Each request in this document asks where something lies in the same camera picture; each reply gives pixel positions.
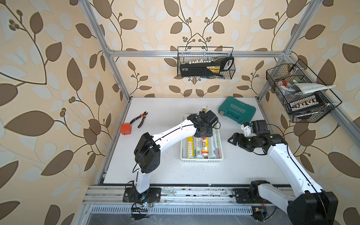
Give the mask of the white text wrap roll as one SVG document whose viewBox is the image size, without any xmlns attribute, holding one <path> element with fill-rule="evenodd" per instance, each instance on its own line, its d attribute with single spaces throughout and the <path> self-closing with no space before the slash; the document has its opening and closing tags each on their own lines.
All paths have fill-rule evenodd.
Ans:
<svg viewBox="0 0 360 225">
<path fill-rule="evenodd" d="M 215 145 L 215 139 L 214 137 L 209 138 L 209 158 L 210 159 L 216 159 L 217 158 L 217 149 Z"/>
</svg>

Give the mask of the white plastic perforated basket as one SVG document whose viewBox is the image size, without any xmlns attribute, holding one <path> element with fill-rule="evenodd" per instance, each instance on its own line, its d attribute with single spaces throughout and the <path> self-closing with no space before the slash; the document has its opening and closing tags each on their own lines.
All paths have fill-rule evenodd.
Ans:
<svg viewBox="0 0 360 225">
<path fill-rule="evenodd" d="M 188 162 L 219 162 L 224 159 L 218 122 L 213 128 L 213 136 L 203 142 L 201 138 L 188 137 L 181 141 L 180 158 Z"/>
</svg>

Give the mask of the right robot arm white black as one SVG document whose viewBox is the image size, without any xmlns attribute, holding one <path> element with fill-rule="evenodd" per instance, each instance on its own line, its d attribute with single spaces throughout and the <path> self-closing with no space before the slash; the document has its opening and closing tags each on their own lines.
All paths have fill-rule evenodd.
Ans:
<svg viewBox="0 0 360 225">
<path fill-rule="evenodd" d="M 233 145 L 253 152 L 262 148 L 285 175 L 294 192 L 289 195 L 277 189 L 268 181 L 252 181 L 248 195 L 251 200 L 267 200 L 284 211 L 294 225 L 332 225 L 338 206 L 338 199 L 332 192 L 326 192 L 305 171 L 290 151 L 287 142 L 279 134 L 245 136 L 234 133 L 228 139 Z"/>
</svg>

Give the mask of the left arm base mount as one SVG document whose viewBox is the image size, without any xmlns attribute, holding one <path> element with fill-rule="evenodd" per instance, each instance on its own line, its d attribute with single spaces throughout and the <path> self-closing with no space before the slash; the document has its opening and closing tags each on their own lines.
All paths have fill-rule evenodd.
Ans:
<svg viewBox="0 0 360 225">
<path fill-rule="evenodd" d="M 135 187 L 127 187 L 124 192 L 124 203 L 157 203 L 161 198 L 161 188 L 150 187 L 143 193 L 138 193 Z"/>
</svg>

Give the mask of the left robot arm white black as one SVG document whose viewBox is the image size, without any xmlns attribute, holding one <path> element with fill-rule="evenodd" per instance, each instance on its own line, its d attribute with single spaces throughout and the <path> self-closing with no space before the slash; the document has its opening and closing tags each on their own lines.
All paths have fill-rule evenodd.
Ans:
<svg viewBox="0 0 360 225">
<path fill-rule="evenodd" d="M 212 137 L 213 129 L 218 123 L 218 117 L 209 110 L 191 114 L 182 123 L 162 133 L 144 133 L 134 150 L 136 192 L 142 194 L 149 190 L 151 173 L 160 165 L 162 152 L 188 137 Z"/>
</svg>

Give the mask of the white green wrap roll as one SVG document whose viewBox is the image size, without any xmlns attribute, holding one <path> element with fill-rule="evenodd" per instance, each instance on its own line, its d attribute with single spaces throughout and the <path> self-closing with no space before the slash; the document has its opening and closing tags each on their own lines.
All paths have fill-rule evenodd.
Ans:
<svg viewBox="0 0 360 225">
<path fill-rule="evenodd" d="M 219 137 L 217 134 L 217 129 L 215 129 L 215 128 L 213 129 L 213 134 L 214 134 L 214 139 L 215 139 L 215 148 L 216 148 L 216 152 L 217 152 L 217 158 L 221 158 Z"/>
</svg>

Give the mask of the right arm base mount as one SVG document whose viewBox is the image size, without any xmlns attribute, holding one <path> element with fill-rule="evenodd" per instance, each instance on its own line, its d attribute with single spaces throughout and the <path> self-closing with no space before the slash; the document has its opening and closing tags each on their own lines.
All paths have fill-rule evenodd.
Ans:
<svg viewBox="0 0 360 225">
<path fill-rule="evenodd" d="M 259 196 L 255 196 L 255 197 L 251 196 L 249 194 L 249 189 L 248 188 L 235 188 L 235 189 L 233 189 L 233 194 L 232 195 L 235 197 L 236 202 L 238 204 L 240 204 L 240 203 L 242 203 L 242 204 L 245 204 L 245 203 L 271 204 L 271 202 L 269 202 L 267 200 L 264 200 Z"/>
</svg>

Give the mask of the yellow red-end wrap roll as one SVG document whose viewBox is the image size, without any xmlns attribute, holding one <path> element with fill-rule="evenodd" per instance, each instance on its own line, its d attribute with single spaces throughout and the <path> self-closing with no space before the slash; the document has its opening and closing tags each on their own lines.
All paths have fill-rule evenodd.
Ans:
<svg viewBox="0 0 360 225">
<path fill-rule="evenodd" d="M 209 157 L 209 142 L 208 142 L 208 138 L 207 137 L 203 137 L 202 138 L 202 150 L 201 150 L 201 155 L 204 158 L 208 158 Z"/>
</svg>

